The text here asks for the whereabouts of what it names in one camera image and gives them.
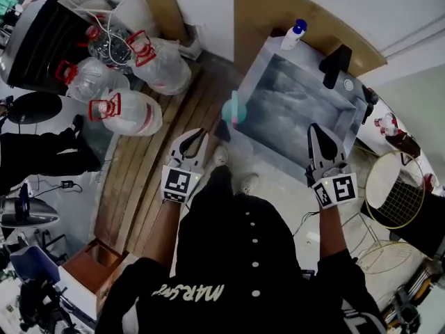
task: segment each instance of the cardboard box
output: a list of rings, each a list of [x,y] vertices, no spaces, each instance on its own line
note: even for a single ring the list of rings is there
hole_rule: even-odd
[[[184,20],[176,0],[146,0],[159,30],[166,40],[188,39]]]

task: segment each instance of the table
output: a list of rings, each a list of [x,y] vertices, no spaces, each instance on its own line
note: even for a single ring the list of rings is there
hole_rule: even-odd
[[[365,124],[360,127],[359,132],[357,134],[357,138],[379,156],[394,151],[396,150],[396,148],[390,145],[386,141],[385,137],[380,134],[379,128],[374,125],[374,119],[383,117],[387,113],[392,113],[392,112],[393,111],[388,107],[388,105],[383,100],[379,100],[379,102],[375,105],[373,113],[366,120]],[[408,131],[405,125],[403,124],[402,120],[398,118],[397,122],[398,126],[402,130]],[[428,158],[423,153],[423,150],[421,150],[421,155],[416,160],[424,175],[427,173],[432,173],[433,175],[436,175],[434,170],[432,169],[430,162],[428,161]],[[413,162],[410,162],[408,164],[408,167],[409,166],[416,167],[416,165]],[[442,186],[440,184],[437,184],[437,186],[432,191],[432,194],[440,196],[442,194]],[[433,201],[439,203],[440,200],[441,199],[434,199]],[[445,253],[445,229],[443,230],[443,232],[437,228],[432,229],[431,227],[437,225],[435,222],[434,223],[432,222],[433,220],[434,216],[429,214],[427,218],[415,219],[415,221],[412,222],[411,226],[408,225],[407,227],[401,228],[400,230],[394,230],[394,232],[397,235],[401,236],[406,242],[418,248],[423,253],[425,253],[423,248],[428,248],[429,246],[424,246],[424,244],[422,244],[422,241],[429,241],[431,240],[431,237],[434,237],[433,240],[436,240],[437,237],[443,237],[442,242],[440,242],[440,245],[435,251],[435,254],[432,254],[431,250],[426,251],[428,252],[427,255],[430,257],[441,258]]]

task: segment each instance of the white floor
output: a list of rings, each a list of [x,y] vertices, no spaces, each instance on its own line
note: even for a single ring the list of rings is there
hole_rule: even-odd
[[[227,144],[226,147],[229,151],[229,166],[233,174],[232,186],[234,190],[239,187],[241,180],[248,173],[258,173],[260,176],[259,184],[252,195],[272,203],[292,232],[298,229],[303,216],[307,212],[318,211],[315,195],[311,189],[307,188],[306,184],[289,177],[281,170],[272,167],[257,157],[244,154]],[[367,157],[361,150],[354,149],[348,161],[352,170],[357,173],[358,185],[361,187],[359,194],[363,196],[363,187],[369,167],[372,164],[372,158]],[[214,165],[210,162],[207,165],[201,187],[207,182],[213,168]],[[388,229],[364,215],[356,215],[363,201],[364,198],[360,198],[356,202],[340,206],[343,224],[353,217],[344,225],[343,231],[348,248],[352,251],[351,255],[360,259],[358,263],[366,274],[368,291],[379,307],[383,308],[395,290],[414,274],[423,259],[423,255],[406,243],[389,245]],[[187,210],[184,208],[181,216],[185,216],[186,213]],[[375,243],[365,223],[374,231],[380,245]],[[312,216],[304,222],[294,236],[294,242],[301,268],[316,270],[319,260],[318,215]],[[361,258],[372,246],[382,246],[382,248]]]

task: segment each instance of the wooden cabinet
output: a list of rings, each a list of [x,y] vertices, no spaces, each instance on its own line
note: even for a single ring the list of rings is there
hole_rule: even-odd
[[[63,268],[96,296],[99,312],[126,256],[127,253],[120,255],[95,239],[69,259]]]

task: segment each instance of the bottle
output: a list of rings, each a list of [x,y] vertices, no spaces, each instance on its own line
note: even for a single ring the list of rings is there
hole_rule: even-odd
[[[281,43],[281,49],[290,50],[295,47],[297,42],[303,37],[307,30],[307,23],[303,19],[297,19],[295,26],[289,29]]]
[[[384,136],[396,136],[402,134],[403,131],[398,129],[397,127],[381,127],[380,133]]]
[[[120,36],[123,40],[126,40],[130,34],[125,29],[120,29],[116,26],[110,26],[110,33]],[[95,57],[99,61],[105,63],[107,66],[119,70],[124,74],[130,74],[131,68],[128,65],[121,65],[127,63],[131,57],[131,50],[125,44],[125,42],[115,36],[111,35],[111,56],[116,64],[110,58],[110,50],[108,45],[110,40],[108,34],[97,25],[92,25],[87,28],[86,35],[88,41],[88,51],[92,57]]]
[[[394,127],[396,125],[396,119],[386,115],[384,118],[376,118],[374,125],[376,127]]]
[[[91,121],[102,120],[107,129],[121,135],[150,136],[162,126],[159,104],[128,88],[117,88],[100,100],[90,100],[89,115]]]
[[[133,74],[155,92],[177,95],[188,87],[191,71],[177,43],[148,38],[144,31],[135,33],[127,42],[134,52],[129,62]]]
[[[130,87],[126,76],[93,57],[77,65],[62,61],[56,71],[56,78],[68,86],[67,96],[86,104],[91,99],[100,99],[104,93],[107,95],[110,90]]]

